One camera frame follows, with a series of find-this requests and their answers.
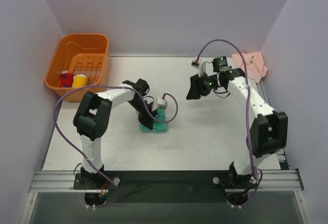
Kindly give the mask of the green blue yellow towel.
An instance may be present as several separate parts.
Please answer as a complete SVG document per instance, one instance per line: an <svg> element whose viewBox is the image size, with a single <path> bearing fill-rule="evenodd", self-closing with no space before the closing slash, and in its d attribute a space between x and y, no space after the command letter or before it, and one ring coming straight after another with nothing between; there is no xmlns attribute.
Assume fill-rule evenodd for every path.
<svg viewBox="0 0 328 224"><path fill-rule="evenodd" d="M166 110L159 108L157 110L157 115L155 116L155 118L159 121L166 121ZM149 128L147 128L146 126L140 124L139 128L142 132L152 132L152 133L162 133L162 132L166 132L168 129L168 125L166 123L158 123L157 121L153 121L153 129L150 130Z"/></svg>

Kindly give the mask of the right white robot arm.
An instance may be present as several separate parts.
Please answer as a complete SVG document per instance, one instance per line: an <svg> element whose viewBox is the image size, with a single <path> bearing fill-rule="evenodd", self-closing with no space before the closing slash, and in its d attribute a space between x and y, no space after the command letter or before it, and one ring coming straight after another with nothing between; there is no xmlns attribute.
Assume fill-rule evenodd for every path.
<svg viewBox="0 0 328 224"><path fill-rule="evenodd" d="M200 99L223 87L245 108L248 151L232 162L227 175L228 184L239 188L245 183L245 175L258 179L258 166L286 146L287 114L272 108L250 85L245 72L229 66L225 56L212 60L213 75L206 73L204 62L200 59L193 60L191 65L198 73L190 78L187 100Z"/></svg>

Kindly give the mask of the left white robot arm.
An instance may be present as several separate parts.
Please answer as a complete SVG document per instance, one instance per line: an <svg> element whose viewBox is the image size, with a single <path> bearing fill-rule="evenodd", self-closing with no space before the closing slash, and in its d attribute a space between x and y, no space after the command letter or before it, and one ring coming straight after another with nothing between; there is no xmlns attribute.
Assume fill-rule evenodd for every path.
<svg viewBox="0 0 328 224"><path fill-rule="evenodd" d="M73 125L81 138L83 159L81 166L81 178L92 189L98 189L103 185L104 164L101 159L101 137L105 134L112 109L128 102L138 113L138 121L146 128L154 129L154 117L157 110L152 104L147 103L146 96L150 87L143 79L136 83L129 80L122 82L117 89L109 89L104 92L86 92L76 111Z"/></svg>

